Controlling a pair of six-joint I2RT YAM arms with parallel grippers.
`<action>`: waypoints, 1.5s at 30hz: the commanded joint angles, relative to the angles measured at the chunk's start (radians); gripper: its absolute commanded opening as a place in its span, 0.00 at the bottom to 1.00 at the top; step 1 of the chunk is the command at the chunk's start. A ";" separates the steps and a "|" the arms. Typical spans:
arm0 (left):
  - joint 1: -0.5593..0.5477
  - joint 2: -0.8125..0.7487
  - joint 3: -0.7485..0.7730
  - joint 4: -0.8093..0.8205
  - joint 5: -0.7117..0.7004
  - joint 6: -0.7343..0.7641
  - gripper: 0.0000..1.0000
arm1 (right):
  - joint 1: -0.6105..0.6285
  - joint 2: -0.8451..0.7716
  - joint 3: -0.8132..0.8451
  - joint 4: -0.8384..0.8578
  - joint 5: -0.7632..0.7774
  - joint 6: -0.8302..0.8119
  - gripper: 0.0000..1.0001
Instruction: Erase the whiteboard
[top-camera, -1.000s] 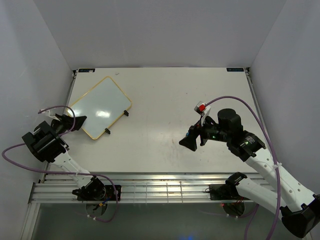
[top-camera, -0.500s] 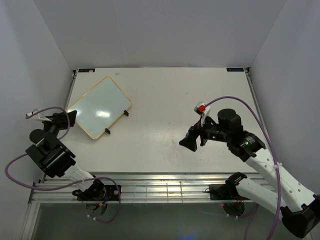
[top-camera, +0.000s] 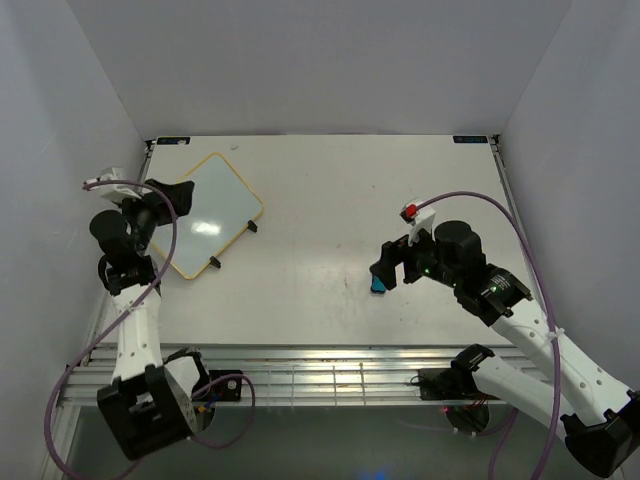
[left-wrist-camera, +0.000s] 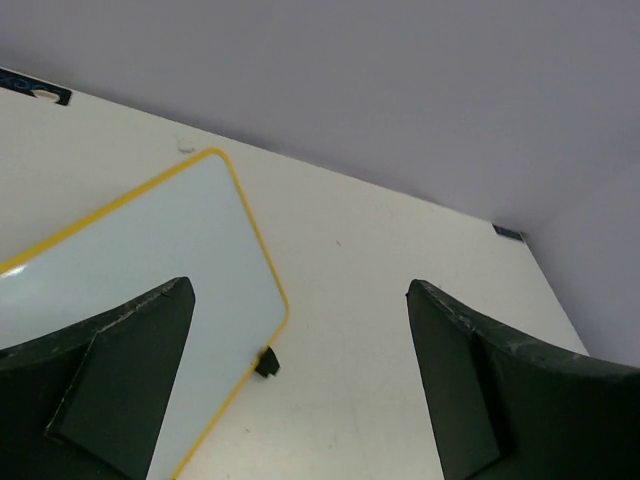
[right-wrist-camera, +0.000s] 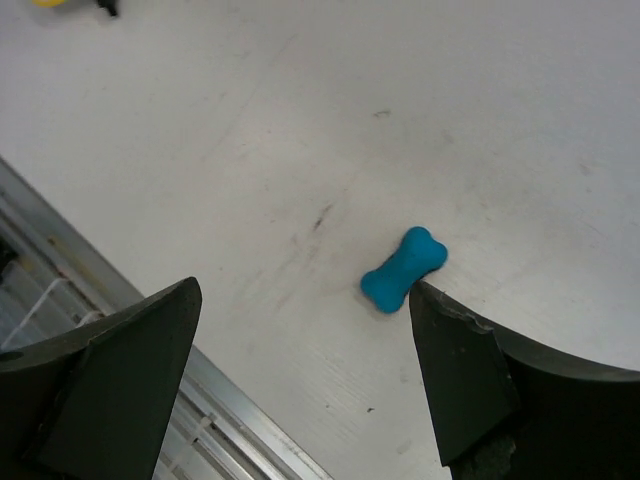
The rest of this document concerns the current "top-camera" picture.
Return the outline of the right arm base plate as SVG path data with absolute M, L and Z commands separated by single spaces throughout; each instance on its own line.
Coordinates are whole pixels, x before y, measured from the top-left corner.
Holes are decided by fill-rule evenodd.
M 453 368 L 423 368 L 409 380 L 421 400 L 475 400 L 480 395 L 470 375 Z

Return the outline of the blue whiteboard eraser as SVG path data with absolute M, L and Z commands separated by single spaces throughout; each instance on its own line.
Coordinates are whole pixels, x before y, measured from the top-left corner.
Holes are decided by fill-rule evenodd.
M 383 282 L 375 275 L 371 278 L 370 291 L 375 295 L 383 295 L 387 289 Z

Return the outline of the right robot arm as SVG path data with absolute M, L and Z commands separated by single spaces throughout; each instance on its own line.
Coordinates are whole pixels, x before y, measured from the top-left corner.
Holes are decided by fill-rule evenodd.
M 384 243 L 370 267 L 387 290 L 429 278 L 452 289 L 461 307 L 518 348 L 546 376 L 538 381 L 509 366 L 491 349 L 474 344 L 451 363 L 454 390 L 502 399 L 549 425 L 554 413 L 562 439 L 590 473 L 610 477 L 639 447 L 639 394 L 608 374 L 550 320 L 530 290 L 511 272 L 489 263 L 480 237 L 463 221 L 434 230 L 418 226 Z

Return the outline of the yellow framed whiteboard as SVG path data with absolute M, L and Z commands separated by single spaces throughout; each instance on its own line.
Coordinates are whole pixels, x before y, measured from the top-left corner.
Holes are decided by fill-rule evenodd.
M 242 233 L 257 230 L 264 203 L 220 152 L 155 151 L 146 176 L 165 184 L 192 181 L 190 212 L 178 219 L 171 266 L 186 280 L 210 266 Z

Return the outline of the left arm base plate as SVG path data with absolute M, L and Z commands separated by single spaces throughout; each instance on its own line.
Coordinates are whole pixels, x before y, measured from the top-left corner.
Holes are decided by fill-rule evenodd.
M 209 370 L 202 376 L 192 391 L 195 402 L 237 402 L 242 397 L 241 370 Z

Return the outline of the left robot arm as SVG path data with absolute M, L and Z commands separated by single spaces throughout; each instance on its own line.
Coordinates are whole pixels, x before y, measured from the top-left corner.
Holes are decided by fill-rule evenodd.
M 103 253 L 99 277 L 120 320 L 112 379 L 97 404 L 124 455 L 136 461 L 198 432 L 193 401 L 210 392 L 212 376 L 191 349 L 162 356 L 160 272 L 147 253 L 157 227 L 189 214 L 195 185 L 147 180 L 148 192 L 139 193 L 115 178 L 97 179 L 116 207 L 89 226 Z

